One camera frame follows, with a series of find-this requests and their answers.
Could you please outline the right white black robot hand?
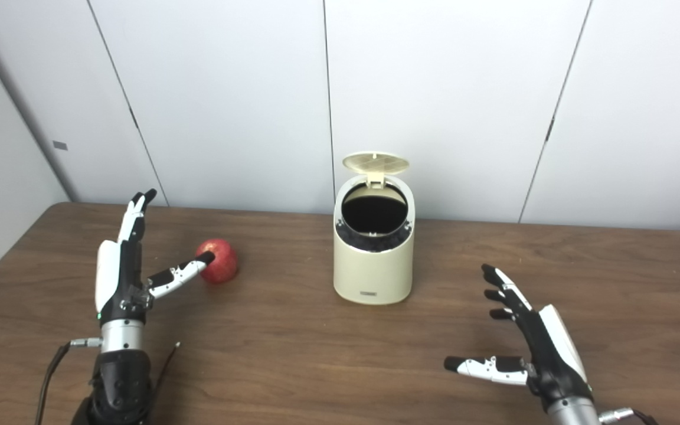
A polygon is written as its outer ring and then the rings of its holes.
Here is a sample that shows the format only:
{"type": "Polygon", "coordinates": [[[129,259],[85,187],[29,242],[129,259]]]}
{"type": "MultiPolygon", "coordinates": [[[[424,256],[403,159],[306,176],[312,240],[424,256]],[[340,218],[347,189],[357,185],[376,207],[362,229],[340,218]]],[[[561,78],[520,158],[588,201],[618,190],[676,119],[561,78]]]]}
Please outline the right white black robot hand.
{"type": "Polygon", "coordinates": [[[577,348],[564,321],[553,305],[534,309],[518,285],[501,269],[483,264],[483,279],[493,285],[484,296],[500,302],[489,311],[494,320],[512,321],[521,331],[531,357],[493,355],[447,356],[446,371],[505,385],[524,385],[549,411],[564,400],[583,399],[593,403],[593,390],[577,348]]]}

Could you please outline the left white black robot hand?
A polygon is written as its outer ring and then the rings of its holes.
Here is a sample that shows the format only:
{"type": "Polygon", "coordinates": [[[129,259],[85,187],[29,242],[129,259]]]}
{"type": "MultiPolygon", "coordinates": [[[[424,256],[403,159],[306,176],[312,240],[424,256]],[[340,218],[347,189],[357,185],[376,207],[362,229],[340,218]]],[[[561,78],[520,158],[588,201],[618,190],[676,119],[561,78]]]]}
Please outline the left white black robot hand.
{"type": "Polygon", "coordinates": [[[146,321],[154,301],[197,277],[216,256],[205,251],[194,259],[149,277],[142,275],[145,213],[157,191],[138,192],[127,204],[118,236],[103,240],[97,251],[95,306],[103,326],[110,321],[146,321]]]}

